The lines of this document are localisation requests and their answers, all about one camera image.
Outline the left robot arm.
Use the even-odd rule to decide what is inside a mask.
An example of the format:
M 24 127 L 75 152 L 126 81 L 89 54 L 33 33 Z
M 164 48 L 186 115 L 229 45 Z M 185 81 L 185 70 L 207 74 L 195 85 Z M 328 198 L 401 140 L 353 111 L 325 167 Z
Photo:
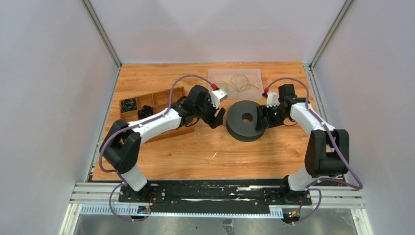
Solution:
M 214 129 L 223 124 L 225 108 L 220 103 L 228 94 L 219 88 L 209 91 L 195 85 L 188 95 L 171 103 L 166 109 L 138 121 L 113 123 L 100 148 L 104 158 L 131 190 L 131 196 L 138 202 L 145 202 L 150 196 L 148 180 L 138 167 L 140 147 L 150 139 L 183 126 L 189 127 L 202 120 Z

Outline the dark grey spool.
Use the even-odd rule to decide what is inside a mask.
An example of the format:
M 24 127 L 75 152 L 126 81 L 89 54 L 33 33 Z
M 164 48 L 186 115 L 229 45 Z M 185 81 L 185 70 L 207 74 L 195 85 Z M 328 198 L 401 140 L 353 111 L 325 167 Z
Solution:
M 265 129 L 256 129 L 260 105 L 249 100 L 241 100 L 231 105 L 227 111 L 226 129 L 236 140 L 253 142 L 262 137 Z

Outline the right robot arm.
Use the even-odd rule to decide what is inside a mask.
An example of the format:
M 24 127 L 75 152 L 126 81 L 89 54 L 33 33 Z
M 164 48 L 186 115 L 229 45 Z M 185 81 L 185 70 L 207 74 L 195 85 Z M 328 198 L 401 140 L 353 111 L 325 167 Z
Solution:
M 266 105 L 257 107 L 256 129 L 282 126 L 286 119 L 297 122 L 309 136 L 304 165 L 283 178 L 280 198 L 286 204 L 298 200 L 300 193 L 323 181 L 336 182 L 336 176 L 348 173 L 349 134 L 323 120 L 309 103 L 309 97 L 298 97 L 294 85 L 279 86 L 278 92 L 264 89 Z

